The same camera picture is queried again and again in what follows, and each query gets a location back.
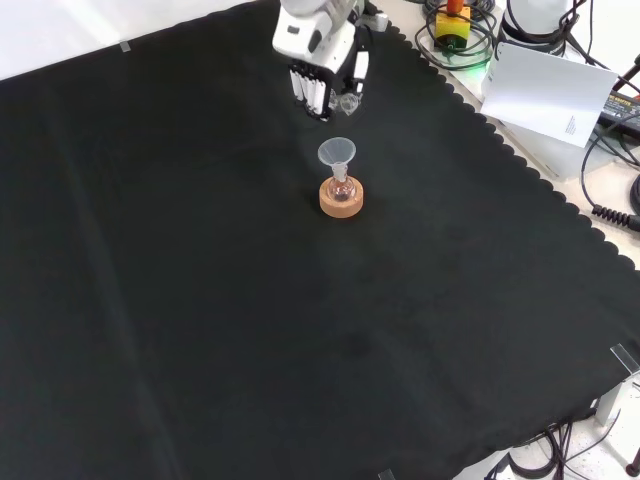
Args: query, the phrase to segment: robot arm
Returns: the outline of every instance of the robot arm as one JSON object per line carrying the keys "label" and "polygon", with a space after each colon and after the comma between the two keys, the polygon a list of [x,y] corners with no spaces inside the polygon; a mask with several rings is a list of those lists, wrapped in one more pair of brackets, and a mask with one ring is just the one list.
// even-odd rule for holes
{"label": "robot arm", "polygon": [[387,23],[383,15],[367,18],[364,1],[281,0],[273,48],[291,59],[293,94],[313,118],[330,117],[332,90],[362,97],[369,52],[359,41],[360,25],[384,30]]}

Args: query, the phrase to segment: cable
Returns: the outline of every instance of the cable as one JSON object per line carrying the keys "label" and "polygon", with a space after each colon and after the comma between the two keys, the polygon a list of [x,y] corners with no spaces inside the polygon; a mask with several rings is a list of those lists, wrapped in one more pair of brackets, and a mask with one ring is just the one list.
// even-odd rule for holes
{"label": "cable", "polygon": [[609,428],[607,429],[607,431],[605,432],[605,434],[594,444],[590,445],[589,447],[585,448],[584,450],[579,451],[578,453],[572,455],[572,456],[568,456],[569,455],[569,445],[571,443],[571,436],[573,434],[573,425],[574,422],[573,421],[569,421],[567,422],[565,425],[552,425],[547,427],[543,433],[541,433],[540,435],[535,436],[533,439],[518,445],[517,447],[514,448],[518,448],[520,446],[523,445],[530,445],[531,443],[534,443],[535,441],[539,441],[542,440],[543,438],[546,438],[547,441],[549,442],[550,446],[551,446],[551,458],[549,458],[549,462],[546,465],[543,465],[540,468],[534,468],[534,469],[529,469],[529,468],[524,468],[521,467],[520,465],[518,465],[514,460],[513,457],[511,456],[511,454],[508,454],[508,458],[509,458],[509,465],[511,467],[511,470],[513,471],[513,473],[515,473],[516,475],[518,475],[519,477],[523,477],[526,479],[530,479],[530,480],[536,480],[536,479],[541,479],[544,478],[548,475],[551,474],[551,472],[553,472],[555,470],[555,473],[553,474],[553,480],[564,480],[564,469],[566,468],[567,470],[573,472],[575,475],[581,477],[584,480],[591,480],[589,477],[586,477],[584,475],[582,475],[581,473],[576,472],[573,468],[571,468],[568,463],[581,456],[584,455],[586,452],[588,452],[589,450],[595,448],[596,446],[598,446],[600,443],[602,443],[605,438],[607,438],[609,436],[609,434],[611,433],[611,430],[613,430],[613,427],[616,426],[616,423],[618,422],[618,419],[620,418],[620,413],[621,410],[618,410],[618,414],[616,415],[616,418],[613,420],[613,422],[611,423],[611,425],[609,426]]}
{"label": "cable", "polygon": [[558,29],[549,34],[534,35],[527,32],[516,20],[511,8],[511,0],[507,0],[507,12],[509,19],[513,23],[513,28],[520,34],[520,36],[528,43],[534,45],[555,43],[559,40],[566,41],[567,37],[571,33],[571,29],[578,21],[577,9],[579,6],[586,3],[587,0],[573,0],[572,7],[563,14],[558,20]]}
{"label": "cable", "polygon": [[618,143],[620,144],[622,149],[627,153],[627,155],[629,155],[629,158],[631,158],[633,163],[636,166],[640,166],[640,162],[638,162],[638,159],[636,158],[636,156],[631,152],[631,150],[629,149],[627,144],[624,142],[624,135],[623,134],[620,134],[620,138],[618,138]]}
{"label": "cable", "polygon": [[[437,67],[449,71],[468,70],[470,68],[486,65],[489,60],[491,60],[492,51],[497,44],[497,39],[493,35],[493,29],[497,25],[498,19],[491,13],[491,10],[495,6],[495,0],[476,0],[476,3],[467,5],[471,9],[471,18],[467,18],[457,13],[447,12],[446,5],[440,5],[437,0],[423,0],[423,5],[426,16],[425,25],[416,32],[415,43],[416,47],[418,47],[418,50],[420,50],[420,53],[422,53],[422,55],[424,55],[427,60],[429,60]],[[436,16],[440,12],[446,13],[451,17],[460,18],[470,23],[472,31],[480,32],[482,34],[480,35],[480,39],[473,45],[464,48],[453,48],[451,45],[446,45],[440,42],[431,29],[431,25],[435,23]],[[432,52],[424,48],[420,43],[420,34],[425,30],[433,40],[434,47],[442,49],[445,56],[482,56],[482,60],[470,62],[464,65],[442,63],[440,59],[438,59]],[[480,50],[474,50],[476,47],[482,44],[484,44],[484,46]]]}
{"label": "cable", "polygon": [[[598,60],[593,58],[591,55],[589,55],[589,53],[585,52],[584,48],[582,48],[582,46],[578,43],[578,41],[575,39],[575,37],[572,34],[569,34],[567,36],[567,42],[569,43],[569,45],[575,48],[580,55],[584,57],[584,59],[587,61],[589,65],[597,65],[600,68],[604,68],[605,70],[611,70],[604,63],[599,62]],[[628,85],[629,87],[633,88],[636,92],[640,94],[640,88],[636,87],[633,83],[631,83],[626,78],[618,75],[618,80],[624,83],[625,85]]]}
{"label": "cable", "polygon": [[595,148],[595,146],[602,140],[602,137],[608,133],[610,133],[617,126],[622,125],[625,122],[633,118],[640,117],[640,113],[635,113],[633,115],[627,115],[626,117],[621,118],[620,120],[615,121],[611,125],[609,125],[606,129],[601,132],[596,132],[596,140],[591,144],[591,146],[587,149],[587,153],[584,156],[584,160],[582,161],[582,167],[580,168],[580,184],[582,186],[582,193],[584,194],[587,201],[591,204],[593,209],[591,213],[598,217],[603,218],[611,223],[615,223],[621,227],[626,227],[630,230],[634,230],[636,232],[640,232],[640,215],[629,215],[626,213],[618,212],[616,210],[612,210],[610,208],[603,207],[602,205],[598,205],[594,203],[594,201],[589,196],[589,192],[587,192],[587,186],[584,181],[584,170],[587,166],[587,161],[589,160],[589,155]]}
{"label": "cable", "polygon": [[591,47],[593,46],[593,2],[591,0],[591,4],[589,5],[589,48],[587,49],[587,55],[591,56]]}
{"label": "cable", "polygon": [[618,419],[620,418],[620,413],[621,412],[622,412],[622,410],[618,410],[618,414],[616,415],[616,418],[613,420],[613,422],[611,423],[611,425],[609,426],[609,428],[607,429],[605,434],[600,438],[600,440],[598,440],[596,443],[594,443],[590,447],[587,447],[584,450],[580,450],[578,453],[576,453],[574,455],[571,455],[569,458],[567,458],[566,461],[569,462],[569,461],[573,460],[574,458],[578,458],[580,455],[584,455],[585,453],[587,453],[592,448],[595,448],[598,445],[600,445],[604,441],[604,439],[609,436],[609,434],[611,433],[611,430],[613,430],[613,427],[616,426],[616,423],[618,423]]}

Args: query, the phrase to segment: white device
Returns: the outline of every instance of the white device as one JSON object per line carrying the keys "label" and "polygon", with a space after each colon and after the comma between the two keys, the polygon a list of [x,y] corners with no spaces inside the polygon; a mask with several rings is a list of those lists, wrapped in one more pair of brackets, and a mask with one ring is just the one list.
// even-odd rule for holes
{"label": "white device", "polygon": [[338,94],[362,96],[369,52],[358,30],[366,23],[384,31],[388,23],[386,15],[364,11],[365,0],[281,0],[273,48],[292,60],[293,94],[314,118],[329,118],[336,81],[343,82]]}

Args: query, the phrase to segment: white paper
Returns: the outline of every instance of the white paper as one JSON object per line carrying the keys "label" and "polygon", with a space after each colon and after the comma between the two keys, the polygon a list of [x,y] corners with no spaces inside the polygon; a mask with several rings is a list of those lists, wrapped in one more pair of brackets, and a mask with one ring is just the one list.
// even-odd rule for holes
{"label": "white paper", "polygon": [[481,113],[584,147],[616,74],[507,43],[497,54]]}

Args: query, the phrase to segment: black tablecloth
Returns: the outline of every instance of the black tablecloth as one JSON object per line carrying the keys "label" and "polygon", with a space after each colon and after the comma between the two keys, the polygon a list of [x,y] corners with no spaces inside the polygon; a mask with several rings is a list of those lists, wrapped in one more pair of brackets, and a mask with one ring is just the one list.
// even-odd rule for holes
{"label": "black tablecloth", "polygon": [[0,84],[3,480],[448,479],[623,378],[631,262],[397,30],[357,117],[305,117],[276,18]]}

